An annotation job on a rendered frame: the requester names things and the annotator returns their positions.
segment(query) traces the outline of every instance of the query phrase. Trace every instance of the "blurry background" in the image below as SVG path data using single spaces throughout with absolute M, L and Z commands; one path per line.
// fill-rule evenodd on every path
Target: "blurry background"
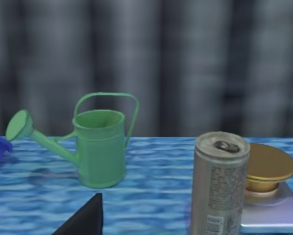
M 134 136 L 293 137 L 293 0 L 0 0 L 1 135 L 22 108 L 67 134 L 97 91 L 139 99 Z

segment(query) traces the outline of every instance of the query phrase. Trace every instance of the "table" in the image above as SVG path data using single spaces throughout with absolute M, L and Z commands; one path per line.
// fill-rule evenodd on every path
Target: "table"
M 248 138 L 293 156 L 293 139 Z M 112 188 L 82 186 L 75 167 L 37 143 L 14 141 L 0 163 L 0 235 L 50 235 L 103 193 L 105 235 L 187 235 L 195 138 L 132 138 L 127 176 Z M 62 142 L 74 150 L 74 140 Z M 293 178 L 288 180 L 293 190 Z

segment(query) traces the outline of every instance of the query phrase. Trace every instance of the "scale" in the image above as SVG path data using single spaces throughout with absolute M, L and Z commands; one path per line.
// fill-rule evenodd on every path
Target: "scale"
M 284 151 L 250 144 L 241 232 L 293 234 L 293 159 Z

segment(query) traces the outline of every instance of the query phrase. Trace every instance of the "can opening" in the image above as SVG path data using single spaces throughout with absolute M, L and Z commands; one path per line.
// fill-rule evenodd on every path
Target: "can opening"
M 214 147 L 228 153 L 238 153 L 240 152 L 240 147 L 233 143 L 228 143 L 226 141 L 216 141 L 214 142 Z

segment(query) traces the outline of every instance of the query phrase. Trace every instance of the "green watering can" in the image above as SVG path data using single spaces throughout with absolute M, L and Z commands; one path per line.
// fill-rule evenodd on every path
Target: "green watering can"
M 86 99 L 97 95 L 126 96 L 135 100 L 136 107 L 124 142 L 123 113 L 115 110 L 91 110 L 78 114 L 79 106 Z M 138 100 L 125 93 L 91 93 L 83 96 L 74 109 L 74 131 L 64 137 L 49 139 L 33 128 L 27 110 L 18 111 L 10 120 L 6 139 L 20 140 L 31 137 L 43 147 L 74 163 L 78 168 L 80 182 L 90 188 L 107 188 L 119 183 L 126 174 L 125 149 L 139 109 Z M 76 154 L 57 143 L 76 137 Z

